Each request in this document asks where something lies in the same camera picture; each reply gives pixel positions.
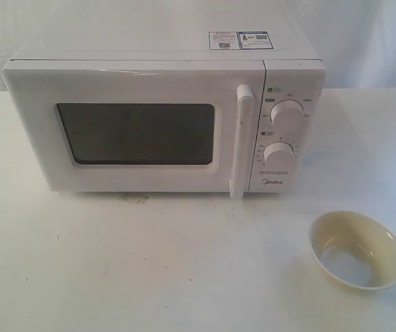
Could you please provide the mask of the lower white control knob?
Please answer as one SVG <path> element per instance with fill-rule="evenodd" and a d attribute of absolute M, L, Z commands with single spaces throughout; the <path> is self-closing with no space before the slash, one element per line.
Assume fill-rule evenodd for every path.
<path fill-rule="evenodd" d="M 273 142 L 263 150 L 263 159 L 267 166 L 284 166 L 294 162 L 293 148 L 286 142 Z"/>

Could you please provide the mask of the right blue label sticker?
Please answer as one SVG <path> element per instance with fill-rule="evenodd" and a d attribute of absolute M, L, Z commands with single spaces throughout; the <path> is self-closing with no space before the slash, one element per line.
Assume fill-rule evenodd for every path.
<path fill-rule="evenodd" d="M 267 31 L 238 31 L 242 50 L 273 50 Z"/>

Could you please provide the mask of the white microwave door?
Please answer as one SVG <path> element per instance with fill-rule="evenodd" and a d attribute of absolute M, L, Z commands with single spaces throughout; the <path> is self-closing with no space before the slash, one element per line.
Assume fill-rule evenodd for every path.
<path fill-rule="evenodd" d="M 261 61 L 12 60 L 2 75 L 52 190 L 249 189 Z"/>

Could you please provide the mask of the white microwave oven body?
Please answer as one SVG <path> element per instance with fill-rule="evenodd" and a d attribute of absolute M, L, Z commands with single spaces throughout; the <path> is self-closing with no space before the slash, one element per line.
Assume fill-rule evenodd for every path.
<path fill-rule="evenodd" d="M 274 49 L 210 50 L 209 32 L 218 31 L 267 31 Z M 266 76 L 246 193 L 282 193 L 291 186 L 326 75 L 308 38 L 284 14 L 273 19 L 197 12 L 76 12 L 29 39 L 12 60 L 261 61 Z M 270 119 L 271 109 L 284 100 L 297 101 L 305 114 L 304 126 L 291 133 L 277 131 Z M 292 164 L 265 164 L 263 150 L 273 142 L 293 148 Z"/>

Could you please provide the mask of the white control knob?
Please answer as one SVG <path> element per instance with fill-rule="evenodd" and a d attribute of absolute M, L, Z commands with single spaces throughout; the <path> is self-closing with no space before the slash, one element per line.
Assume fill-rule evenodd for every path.
<path fill-rule="evenodd" d="M 295 100 L 276 104 L 270 111 L 270 119 L 274 128 L 282 133 L 297 131 L 305 124 L 303 107 Z"/>
<path fill-rule="evenodd" d="M 286 142 L 273 142 L 263 150 L 263 159 L 267 166 L 284 166 L 294 162 L 293 148 Z"/>

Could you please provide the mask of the upper white control knob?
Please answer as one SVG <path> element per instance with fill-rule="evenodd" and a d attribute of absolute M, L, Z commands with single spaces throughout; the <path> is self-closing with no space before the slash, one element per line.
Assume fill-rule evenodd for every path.
<path fill-rule="evenodd" d="M 295 100 L 276 104 L 270 111 L 270 119 L 274 128 L 282 133 L 297 131 L 305 124 L 303 107 Z"/>

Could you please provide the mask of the left warning sticker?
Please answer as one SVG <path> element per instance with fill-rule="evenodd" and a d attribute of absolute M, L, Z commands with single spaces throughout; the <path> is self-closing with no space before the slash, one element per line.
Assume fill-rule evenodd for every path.
<path fill-rule="evenodd" d="M 210 50 L 240 50 L 237 32 L 209 32 Z"/>

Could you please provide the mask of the cream ceramic bowl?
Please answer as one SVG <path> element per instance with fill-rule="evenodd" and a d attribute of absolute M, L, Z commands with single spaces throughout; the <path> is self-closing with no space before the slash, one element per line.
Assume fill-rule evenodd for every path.
<path fill-rule="evenodd" d="M 382 291 L 396 284 L 396 236 L 378 221 L 351 211 L 331 211 L 308 232 L 318 267 L 340 286 Z"/>

